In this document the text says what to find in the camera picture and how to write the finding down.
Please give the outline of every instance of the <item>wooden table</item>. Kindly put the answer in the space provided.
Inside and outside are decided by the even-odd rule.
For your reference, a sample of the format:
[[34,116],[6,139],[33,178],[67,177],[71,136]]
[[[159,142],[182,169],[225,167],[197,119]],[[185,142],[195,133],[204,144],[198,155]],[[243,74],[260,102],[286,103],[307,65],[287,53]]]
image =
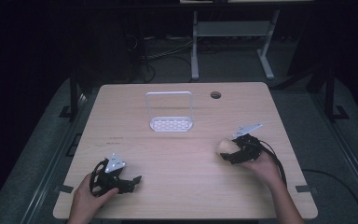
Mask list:
[[[185,133],[156,133],[149,126],[145,94],[191,91],[193,127]],[[213,99],[211,92],[221,93]],[[269,143],[286,172],[288,190],[303,218],[317,216],[282,121],[264,83],[107,85],[100,89],[65,186],[77,188],[99,161],[114,152],[127,167],[122,179],[141,175],[133,193],[117,195],[97,214],[117,219],[261,219],[275,217],[271,196],[248,170],[214,151],[241,125],[261,122],[252,135]],[[61,192],[56,218],[68,218],[72,193]]]

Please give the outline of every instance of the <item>clear acrylic stand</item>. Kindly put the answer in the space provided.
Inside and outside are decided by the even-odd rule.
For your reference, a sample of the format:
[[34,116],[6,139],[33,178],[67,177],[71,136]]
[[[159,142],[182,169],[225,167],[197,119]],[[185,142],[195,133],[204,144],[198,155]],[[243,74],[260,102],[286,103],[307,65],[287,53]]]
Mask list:
[[[153,91],[148,92],[145,96],[147,111],[150,118],[150,128],[158,133],[169,132],[188,132],[193,126],[193,95],[190,91]],[[164,116],[172,115],[172,112],[182,112],[186,108],[186,116]],[[162,114],[155,116],[153,112],[162,111]]]

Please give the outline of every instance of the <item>gray carpet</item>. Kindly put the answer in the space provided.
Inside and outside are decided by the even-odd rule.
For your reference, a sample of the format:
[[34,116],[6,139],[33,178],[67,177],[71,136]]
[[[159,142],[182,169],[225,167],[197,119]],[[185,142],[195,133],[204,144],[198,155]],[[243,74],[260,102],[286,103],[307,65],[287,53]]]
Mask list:
[[[150,41],[150,53],[158,43]],[[267,80],[263,75],[255,50],[260,41],[229,45],[230,48],[214,54],[200,54],[199,82],[263,81],[272,86],[286,79],[296,43],[274,42],[268,58],[276,78]],[[190,53],[151,61],[156,71],[151,83],[188,82]],[[333,129],[338,129],[358,159],[358,106],[349,91],[337,82],[336,104],[342,105],[350,119],[331,124],[326,118],[321,102],[324,93],[310,94],[305,91],[308,79],[300,80],[284,91],[271,91],[274,102],[289,135],[301,168],[327,172],[347,184],[358,198],[358,184],[346,162],[340,143]],[[15,168],[0,193],[0,224],[2,223],[65,223],[52,215],[58,198],[57,187],[65,179],[72,161],[66,156],[76,135],[83,132],[92,109],[98,88],[80,105],[79,114],[72,123],[59,118],[64,106],[69,105],[69,82],[62,84],[34,134],[26,145]],[[312,187],[313,198],[319,215],[307,223],[358,223],[358,205],[342,184],[334,178],[318,173],[304,172]],[[93,220],[92,223],[120,223],[120,220]],[[263,220],[261,223],[276,223]]]

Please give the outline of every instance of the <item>dark background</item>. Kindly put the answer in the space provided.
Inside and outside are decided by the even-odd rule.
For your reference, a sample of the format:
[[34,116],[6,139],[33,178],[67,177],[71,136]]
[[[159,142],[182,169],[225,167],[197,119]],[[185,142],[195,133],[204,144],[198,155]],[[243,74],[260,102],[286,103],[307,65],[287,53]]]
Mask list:
[[[0,188],[51,97],[72,73],[78,74],[83,91],[136,77],[134,66],[142,49],[129,54],[129,40],[123,34],[139,36],[139,14],[71,7],[81,3],[0,0]],[[145,13],[141,28],[144,35],[158,38],[190,35],[191,15],[189,11]],[[274,38],[298,39],[300,33],[294,27],[302,22],[293,17],[301,16],[298,11],[283,10]],[[358,1],[314,7],[288,76],[320,62],[334,68],[358,103]]]

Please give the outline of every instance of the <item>hole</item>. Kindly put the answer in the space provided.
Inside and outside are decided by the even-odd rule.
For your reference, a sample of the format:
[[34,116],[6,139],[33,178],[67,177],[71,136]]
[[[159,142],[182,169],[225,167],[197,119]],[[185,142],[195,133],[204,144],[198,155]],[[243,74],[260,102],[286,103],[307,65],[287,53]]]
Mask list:
[[213,91],[211,92],[211,97],[214,99],[219,99],[220,97],[222,97],[222,94],[218,91]]

